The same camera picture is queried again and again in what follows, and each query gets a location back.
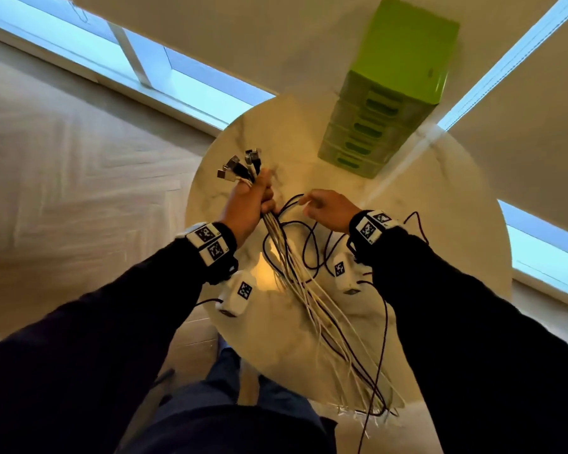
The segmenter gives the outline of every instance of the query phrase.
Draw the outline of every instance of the person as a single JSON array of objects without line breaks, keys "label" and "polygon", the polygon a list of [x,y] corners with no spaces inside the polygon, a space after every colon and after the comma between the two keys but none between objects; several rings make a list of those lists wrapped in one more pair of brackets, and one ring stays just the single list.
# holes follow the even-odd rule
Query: person
[{"label": "person", "polygon": [[[568,453],[566,343],[394,221],[371,222],[380,235],[367,233],[369,212],[331,190],[312,190],[299,204],[309,218],[349,234],[357,258],[372,267],[445,453]],[[221,219],[195,236],[212,230],[233,253],[274,206],[264,169],[252,187],[236,185]],[[177,238],[0,341],[0,453],[117,449],[203,283],[218,282],[227,256],[212,252],[208,264],[196,244]],[[201,388],[162,405],[125,451],[333,452],[303,397],[262,378],[257,407],[234,405],[239,357],[224,349],[215,366]]]}]

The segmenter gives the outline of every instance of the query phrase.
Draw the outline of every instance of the marble tabletop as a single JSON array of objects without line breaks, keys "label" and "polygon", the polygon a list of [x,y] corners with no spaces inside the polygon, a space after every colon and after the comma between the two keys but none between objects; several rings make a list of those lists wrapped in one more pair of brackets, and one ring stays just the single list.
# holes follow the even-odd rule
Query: marble tabletop
[{"label": "marble tabletop", "polygon": [[[295,194],[324,188],[345,194],[362,208],[382,209],[398,221],[418,211],[424,233],[439,256],[509,299],[512,268],[505,221],[492,190],[463,147],[438,127],[422,126],[375,179],[358,177],[317,157],[335,101],[334,95],[279,96],[239,117],[214,141],[197,170],[186,225],[218,219],[233,183],[219,180],[217,169],[234,154],[243,159],[245,150],[256,149],[263,166],[274,171],[279,205]],[[285,219],[312,224],[300,207],[287,212]],[[420,235],[416,217],[406,228]],[[286,232],[301,250],[306,231],[288,226]],[[212,303],[205,305],[206,310],[227,342],[259,372],[305,397],[340,405],[343,400],[336,374],[345,376],[348,369],[343,363],[333,365],[325,351],[316,350],[317,335],[307,312],[280,289],[262,255],[266,234],[264,224],[259,223],[236,253],[240,268],[250,269],[257,278],[260,297],[238,318],[222,315]],[[317,235],[322,249],[328,232],[318,226]],[[344,245],[337,249],[342,251]],[[370,358],[378,361],[385,325],[385,308],[378,294],[368,285],[359,294],[342,294],[324,270],[317,281],[359,332]],[[219,286],[205,285],[200,300],[217,297],[220,291]],[[379,388],[392,399],[392,406],[421,398],[397,337],[391,307],[383,363]],[[367,368],[374,376],[376,366]],[[351,406],[362,408],[351,383],[343,387]]]}]

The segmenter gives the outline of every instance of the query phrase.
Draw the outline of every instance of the person's leg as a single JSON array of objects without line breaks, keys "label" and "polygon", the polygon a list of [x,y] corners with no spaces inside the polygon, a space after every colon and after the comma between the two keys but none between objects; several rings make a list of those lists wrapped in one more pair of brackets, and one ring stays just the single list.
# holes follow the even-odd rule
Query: person's leg
[{"label": "person's leg", "polygon": [[153,423],[173,414],[204,406],[235,405],[240,393],[240,357],[231,348],[223,349],[204,381],[178,388],[161,405]]},{"label": "person's leg", "polygon": [[285,389],[280,384],[276,384],[263,375],[258,377],[258,384],[257,406],[280,414],[308,420],[324,430],[320,417],[311,407],[307,398]]}]

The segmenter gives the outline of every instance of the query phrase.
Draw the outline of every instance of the person's left hand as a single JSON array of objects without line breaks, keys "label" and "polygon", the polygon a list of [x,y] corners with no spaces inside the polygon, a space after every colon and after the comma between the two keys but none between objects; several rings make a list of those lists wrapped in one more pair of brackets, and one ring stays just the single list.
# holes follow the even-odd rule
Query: person's left hand
[{"label": "person's left hand", "polygon": [[235,185],[219,221],[234,233],[238,248],[257,227],[261,213],[271,212],[274,209],[273,197],[269,169],[261,169],[252,187],[244,182]]}]

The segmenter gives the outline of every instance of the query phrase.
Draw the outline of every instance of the person's right hand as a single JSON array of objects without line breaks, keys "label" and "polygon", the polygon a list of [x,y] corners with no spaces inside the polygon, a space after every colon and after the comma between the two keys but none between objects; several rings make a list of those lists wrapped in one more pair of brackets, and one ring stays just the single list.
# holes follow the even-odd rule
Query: person's right hand
[{"label": "person's right hand", "polygon": [[344,195],[331,189],[312,189],[299,199],[299,205],[305,205],[303,213],[336,232],[349,234],[349,222],[362,209],[355,206]]}]

